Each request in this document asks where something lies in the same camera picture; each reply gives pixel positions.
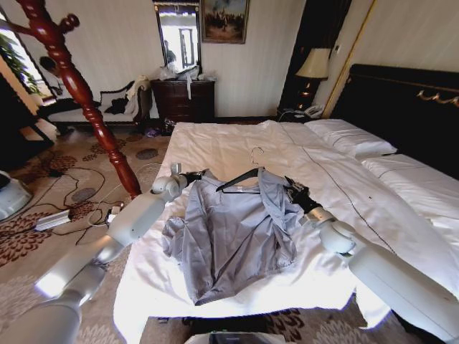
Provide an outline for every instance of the floor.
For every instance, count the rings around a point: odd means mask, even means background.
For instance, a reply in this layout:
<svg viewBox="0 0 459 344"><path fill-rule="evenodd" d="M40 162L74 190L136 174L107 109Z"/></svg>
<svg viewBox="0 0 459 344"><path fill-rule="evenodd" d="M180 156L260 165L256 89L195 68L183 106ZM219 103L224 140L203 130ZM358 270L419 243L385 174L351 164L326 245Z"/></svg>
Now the floor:
<svg viewBox="0 0 459 344"><path fill-rule="evenodd" d="M39 122L39 127L55 145L11 172L29 187L34 198L14 217L0 222L0 332L43 300L33 288L37 278L75 245L104 235L107 210L129 202L123 188L116 187L119 182L115 170L90 130L76 130L57 138L54 127L48 123ZM164 158L169 137L147 138L130 130L113 129L142 190L147 191L156 177L157 164ZM39 218L63 209L70 209L70 222L43 232L33 231ZM124 343L112 315L115 291L127 257L128 249L109 265L101 288L83 305L76 343ZM420 342L407 334L393 315L377 328L362 330L360 327L365 324L354 300L342 311L284 310L256 318L224 320L218 327L231 328L235 321L246 325L256 322L269 333L283 334L296 343ZM191 333L206 326L209 327L208 322L189 318L151 318L141 342L181 344Z"/></svg>

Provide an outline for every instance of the mattress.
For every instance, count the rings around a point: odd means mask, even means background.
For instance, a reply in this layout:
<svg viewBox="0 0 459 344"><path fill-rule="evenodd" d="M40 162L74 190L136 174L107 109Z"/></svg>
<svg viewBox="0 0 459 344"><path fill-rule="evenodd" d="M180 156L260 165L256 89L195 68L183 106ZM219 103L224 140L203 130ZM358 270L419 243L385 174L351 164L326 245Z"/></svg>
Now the mattress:
<svg viewBox="0 0 459 344"><path fill-rule="evenodd" d="M264 150L254 152L261 166L308 186L311 197L335 217L459 295L459 257L450 243L358 161L329 147L304 125L179 123L158 176L169 175L170 164L180 162L183 172L210 168L219 180L230 180L254 167L250 157L254 147ZM353 292L369 327L389 312L338 257L321 246L318 230L307 224L293 234L298 258L291 269L259 280L234 297L194 306L180 267L161 246L165 220L184 215L190 188L167 204L159 220L132 245L113 311L128 343L138 343L150 316L230 317L289 307L341 309Z"/></svg>

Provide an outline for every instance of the telephone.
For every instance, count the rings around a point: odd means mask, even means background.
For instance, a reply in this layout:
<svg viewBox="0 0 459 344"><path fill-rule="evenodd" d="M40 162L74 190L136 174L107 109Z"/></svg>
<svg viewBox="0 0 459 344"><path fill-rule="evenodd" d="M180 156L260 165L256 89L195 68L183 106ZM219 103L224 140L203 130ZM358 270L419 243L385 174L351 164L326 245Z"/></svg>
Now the telephone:
<svg viewBox="0 0 459 344"><path fill-rule="evenodd" d="M313 105L308 107L304 114L307 115L309 118L320 118L323 112L323 105Z"/></svg>

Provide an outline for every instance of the gold headboard ornament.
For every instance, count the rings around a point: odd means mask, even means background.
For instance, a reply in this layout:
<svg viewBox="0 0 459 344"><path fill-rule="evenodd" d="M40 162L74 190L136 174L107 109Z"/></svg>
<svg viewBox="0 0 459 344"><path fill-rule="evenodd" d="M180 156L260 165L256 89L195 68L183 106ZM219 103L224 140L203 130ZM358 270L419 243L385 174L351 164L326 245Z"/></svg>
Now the gold headboard ornament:
<svg viewBox="0 0 459 344"><path fill-rule="evenodd" d="M436 95L426 96L426 95L424 95L424 90L420 90L419 93L417 94L417 97L421 98L422 100L426 100L426 101L434 100L438 104L452 103L452 104L454 104L455 106L457 106L459 108L459 96L443 100L443 99L440 98L440 93L438 93L438 92L437 92Z"/></svg>

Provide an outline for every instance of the lamp shade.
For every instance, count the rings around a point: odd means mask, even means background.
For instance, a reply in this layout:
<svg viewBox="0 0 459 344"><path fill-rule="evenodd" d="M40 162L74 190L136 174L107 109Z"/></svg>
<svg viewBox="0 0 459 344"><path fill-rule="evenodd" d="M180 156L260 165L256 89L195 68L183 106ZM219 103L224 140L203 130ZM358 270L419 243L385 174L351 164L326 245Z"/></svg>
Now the lamp shade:
<svg viewBox="0 0 459 344"><path fill-rule="evenodd" d="M296 72L299 77L325 79L328 77L328 56L330 49L313 48L303 66Z"/></svg>

